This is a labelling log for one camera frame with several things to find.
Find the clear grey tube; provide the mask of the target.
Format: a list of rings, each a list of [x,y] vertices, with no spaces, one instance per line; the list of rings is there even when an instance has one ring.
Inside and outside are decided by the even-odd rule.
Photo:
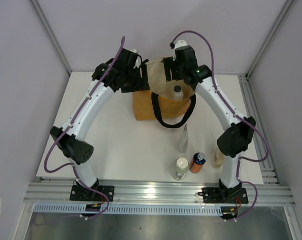
[[[188,126],[187,124],[185,124],[177,145],[178,151],[180,153],[186,152],[188,148],[188,141],[189,141]]]

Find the clear bottle white cap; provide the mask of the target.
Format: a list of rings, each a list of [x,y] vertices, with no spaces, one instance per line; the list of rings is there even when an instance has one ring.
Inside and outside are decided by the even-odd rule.
[[[185,177],[185,174],[189,170],[189,162],[186,158],[180,157],[174,161],[173,164],[173,178],[177,181],[182,180]]]

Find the clear yellow liquid bottle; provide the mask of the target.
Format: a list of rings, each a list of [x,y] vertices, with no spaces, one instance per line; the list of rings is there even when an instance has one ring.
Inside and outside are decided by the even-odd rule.
[[[219,150],[219,148],[215,148],[212,153],[212,159],[213,159],[213,167],[220,168],[224,164],[224,155]]]

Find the mustard canvas tote bag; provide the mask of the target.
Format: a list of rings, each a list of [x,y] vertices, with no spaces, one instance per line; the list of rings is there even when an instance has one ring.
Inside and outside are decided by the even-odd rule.
[[[132,107],[136,120],[157,120],[168,129],[182,127],[193,113],[196,105],[195,91],[183,80],[166,81],[163,57],[146,63],[150,90],[132,94]],[[183,100],[172,100],[175,85],[182,88]]]

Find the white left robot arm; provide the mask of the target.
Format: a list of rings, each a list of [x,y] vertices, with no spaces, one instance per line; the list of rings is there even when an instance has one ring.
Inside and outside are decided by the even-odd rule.
[[[142,76],[146,63],[136,49],[122,48],[109,61],[98,65],[81,103],[61,127],[53,126],[50,135],[54,144],[69,159],[81,194],[92,201],[98,197],[98,178],[93,172],[90,158],[94,147],[85,141],[91,124],[107,101],[118,91],[133,93],[149,89]]]

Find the blue orange pump bottle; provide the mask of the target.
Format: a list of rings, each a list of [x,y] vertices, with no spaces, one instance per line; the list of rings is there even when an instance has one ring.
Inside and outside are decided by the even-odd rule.
[[[190,172],[194,174],[199,173],[205,163],[206,163],[206,156],[204,155],[204,153],[203,152],[195,153],[189,166]]]

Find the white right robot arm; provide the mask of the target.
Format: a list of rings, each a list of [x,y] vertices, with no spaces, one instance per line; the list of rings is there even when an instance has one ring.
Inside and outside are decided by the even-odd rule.
[[[238,179],[238,160],[252,142],[256,121],[235,109],[219,87],[213,68],[198,65],[194,49],[186,41],[172,42],[170,47],[175,55],[164,59],[166,80],[182,80],[190,86],[206,101],[224,130],[217,139],[217,147],[224,155],[218,195],[222,201],[230,202],[242,188]]]

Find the white square bottle black cap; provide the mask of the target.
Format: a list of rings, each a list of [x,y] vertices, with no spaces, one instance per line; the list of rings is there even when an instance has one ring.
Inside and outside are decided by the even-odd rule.
[[[183,100],[184,94],[182,88],[179,85],[175,85],[172,91],[172,100],[181,101]]]

